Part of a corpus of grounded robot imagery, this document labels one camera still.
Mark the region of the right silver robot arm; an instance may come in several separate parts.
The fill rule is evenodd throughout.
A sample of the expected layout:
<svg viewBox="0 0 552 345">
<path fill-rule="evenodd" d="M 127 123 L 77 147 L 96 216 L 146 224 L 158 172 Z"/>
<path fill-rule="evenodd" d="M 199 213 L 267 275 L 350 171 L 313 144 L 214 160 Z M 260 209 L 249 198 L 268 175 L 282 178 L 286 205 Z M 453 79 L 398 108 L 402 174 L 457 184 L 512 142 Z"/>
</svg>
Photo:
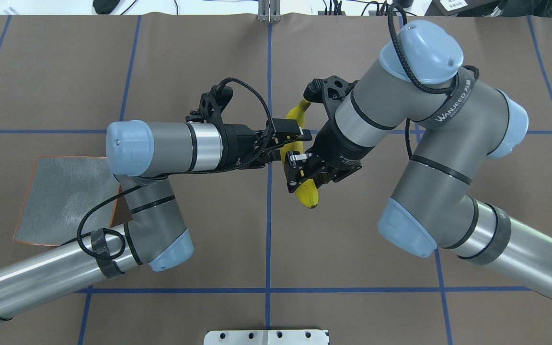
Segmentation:
<svg viewBox="0 0 552 345">
<path fill-rule="evenodd" d="M 527 112 L 463 65 L 458 42 L 425 20 L 396 31 L 359 81 L 315 79 L 304 100 L 328 122 L 313 146 L 282 149 L 290 192 L 313 180 L 338 182 L 401 122 L 425 129 L 379 219 L 379 233 L 418 257 L 442 247 L 552 299 L 552 238 L 467 190 L 486 159 L 499 159 L 527 133 Z"/>
</svg>

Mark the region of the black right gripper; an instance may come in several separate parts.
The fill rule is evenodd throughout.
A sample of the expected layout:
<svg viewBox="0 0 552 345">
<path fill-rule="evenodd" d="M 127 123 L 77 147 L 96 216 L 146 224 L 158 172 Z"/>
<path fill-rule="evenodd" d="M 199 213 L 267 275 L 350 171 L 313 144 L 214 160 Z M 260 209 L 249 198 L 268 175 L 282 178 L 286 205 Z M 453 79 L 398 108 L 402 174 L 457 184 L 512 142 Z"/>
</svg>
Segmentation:
<svg viewBox="0 0 552 345">
<path fill-rule="evenodd" d="M 331 121 L 326 122 L 315 136 L 308 153 L 287 151 L 283 170 L 287 189 L 293 194 L 306 181 L 316 188 L 330 181 L 336 183 L 361 168 L 362 146 L 346 138 Z"/>
</svg>

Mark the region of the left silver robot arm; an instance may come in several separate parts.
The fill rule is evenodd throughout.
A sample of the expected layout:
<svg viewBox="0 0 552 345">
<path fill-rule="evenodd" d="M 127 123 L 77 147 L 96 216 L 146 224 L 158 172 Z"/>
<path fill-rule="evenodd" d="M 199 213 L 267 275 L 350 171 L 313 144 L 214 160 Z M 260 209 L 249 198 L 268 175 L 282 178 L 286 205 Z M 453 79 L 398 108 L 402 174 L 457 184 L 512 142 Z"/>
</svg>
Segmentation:
<svg viewBox="0 0 552 345">
<path fill-rule="evenodd" d="M 0 324 L 131 269 L 164 271 L 194 248 L 168 177 L 262 168 L 273 151 L 311 140 L 295 120 L 268 120 L 263 130 L 189 116 L 183 123 L 114 122 L 106 132 L 109 170 L 121 193 L 88 210 L 63 245 L 0 269 Z M 88 218 L 125 197 L 132 220 L 85 233 Z"/>
</svg>

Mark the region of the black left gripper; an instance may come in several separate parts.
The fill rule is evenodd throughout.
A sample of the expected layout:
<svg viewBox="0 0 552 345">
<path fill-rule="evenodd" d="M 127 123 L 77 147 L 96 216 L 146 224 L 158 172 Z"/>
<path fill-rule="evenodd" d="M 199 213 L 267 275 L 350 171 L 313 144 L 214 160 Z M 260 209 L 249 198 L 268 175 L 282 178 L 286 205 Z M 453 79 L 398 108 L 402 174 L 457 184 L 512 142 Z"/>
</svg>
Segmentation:
<svg viewBox="0 0 552 345">
<path fill-rule="evenodd" d="M 221 170 L 240 166 L 254 157 L 265 143 L 269 129 L 274 129 L 277 140 L 312 140 L 311 131 L 303 129 L 294 119 L 273 119 L 273 127 L 268 124 L 267 129 L 263 131 L 254 131 L 246 125 L 223 124 L 220 127 L 220 133 L 224 135 L 220 159 Z M 264 152 L 265 164 L 274 162 L 284 164 L 280 147 L 268 147 Z"/>
</svg>

